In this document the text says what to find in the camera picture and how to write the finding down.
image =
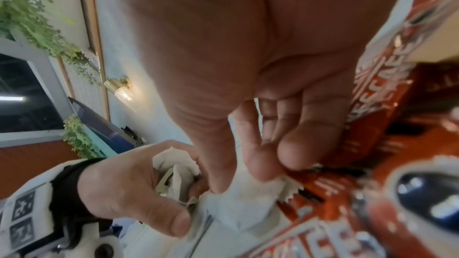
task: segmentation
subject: fingernail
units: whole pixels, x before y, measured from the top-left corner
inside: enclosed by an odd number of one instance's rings
[[[172,222],[171,231],[177,237],[184,236],[188,233],[191,224],[191,217],[188,211],[179,213]]]

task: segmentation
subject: wooden trim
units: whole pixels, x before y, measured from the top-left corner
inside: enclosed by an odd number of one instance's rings
[[[69,93],[70,93],[70,97],[75,99],[75,93],[73,92],[72,83],[70,83],[70,79],[68,78],[67,70],[64,67],[64,63],[62,61],[62,58],[60,56],[58,56],[56,59],[57,59],[57,62],[59,63],[59,68],[61,69],[62,74],[64,75],[64,80],[66,81],[66,84],[67,84],[67,87],[68,87],[68,90],[69,90]]]
[[[99,24],[97,17],[96,9],[96,0],[81,0],[83,6],[83,13],[85,14],[86,27],[89,36],[89,43],[91,49],[96,52],[96,55],[99,58],[100,63],[100,78],[102,85],[104,84],[105,78],[105,65],[104,65],[104,55],[102,51],[102,43],[100,40],[99,33]],[[105,103],[105,112],[107,114],[107,120],[110,121],[110,111],[109,111],[109,100],[107,96],[107,90],[102,86],[103,98]]]

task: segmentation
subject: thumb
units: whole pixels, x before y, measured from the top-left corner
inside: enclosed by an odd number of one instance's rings
[[[208,173],[208,182],[214,193],[228,189],[236,172],[236,146],[228,118],[186,119],[174,121],[188,135],[199,154],[199,161]]]
[[[182,237],[190,229],[191,216],[178,202],[162,197],[148,186],[128,203],[128,216],[169,236]]]

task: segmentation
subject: wall lamp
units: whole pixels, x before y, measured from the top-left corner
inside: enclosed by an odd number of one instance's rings
[[[128,77],[122,77],[119,80],[114,78],[108,79],[105,81],[104,86],[123,102],[124,105],[134,112],[139,111],[140,106],[135,100],[134,93],[131,91],[132,83]]]

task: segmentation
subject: ivy plant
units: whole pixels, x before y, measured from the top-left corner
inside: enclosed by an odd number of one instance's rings
[[[85,133],[83,123],[77,115],[72,115],[64,121],[64,129],[62,135],[64,141],[72,146],[72,151],[76,151],[80,158],[104,157],[104,154]]]
[[[45,3],[54,0],[0,0],[1,30],[17,29],[27,40],[53,57],[60,56],[91,84],[98,83],[100,70],[59,29],[49,24]]]

